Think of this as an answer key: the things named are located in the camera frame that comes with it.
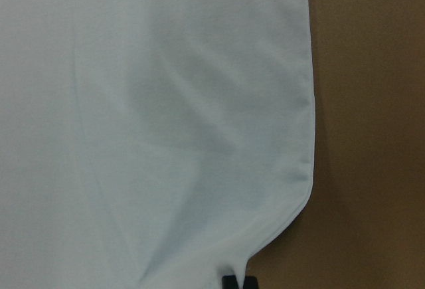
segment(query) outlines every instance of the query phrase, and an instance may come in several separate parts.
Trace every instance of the light blue cloth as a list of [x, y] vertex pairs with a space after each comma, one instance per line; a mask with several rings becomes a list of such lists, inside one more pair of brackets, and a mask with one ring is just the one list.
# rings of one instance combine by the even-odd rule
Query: light blue cloth
[[0, 0], [0, 288], [241, 282], [313, 144], [307, 0]]

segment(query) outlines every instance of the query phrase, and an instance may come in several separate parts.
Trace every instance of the brown table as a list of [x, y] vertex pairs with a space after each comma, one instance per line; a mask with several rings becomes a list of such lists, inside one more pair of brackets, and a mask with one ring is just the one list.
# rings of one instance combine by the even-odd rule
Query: brown table
[[261, 289], [425, 288], [425, 0], [310, 0], [315, 183]]

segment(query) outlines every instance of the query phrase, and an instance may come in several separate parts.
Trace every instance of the white cloth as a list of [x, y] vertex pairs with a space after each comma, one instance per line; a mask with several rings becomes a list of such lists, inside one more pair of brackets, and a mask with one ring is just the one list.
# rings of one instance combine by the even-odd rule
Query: white cloth
[[307, 0], [0, 0], [0, 287], [218, 289], [311, 190]]

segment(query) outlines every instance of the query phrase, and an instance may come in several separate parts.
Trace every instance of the cardboard surface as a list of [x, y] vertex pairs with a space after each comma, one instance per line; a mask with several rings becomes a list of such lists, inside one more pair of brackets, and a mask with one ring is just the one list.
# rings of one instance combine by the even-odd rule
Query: cardboard surface
[[310, 0], [315, 185], [261, 289], [425, 288], [425, 0]]

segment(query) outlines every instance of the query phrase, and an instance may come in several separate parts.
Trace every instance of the fabric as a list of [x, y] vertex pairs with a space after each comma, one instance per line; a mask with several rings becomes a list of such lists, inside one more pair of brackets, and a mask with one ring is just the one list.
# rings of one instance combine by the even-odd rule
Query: fabric
[[305, 205], [307, 0], [0, 0], [0, 286], [219, 289]]

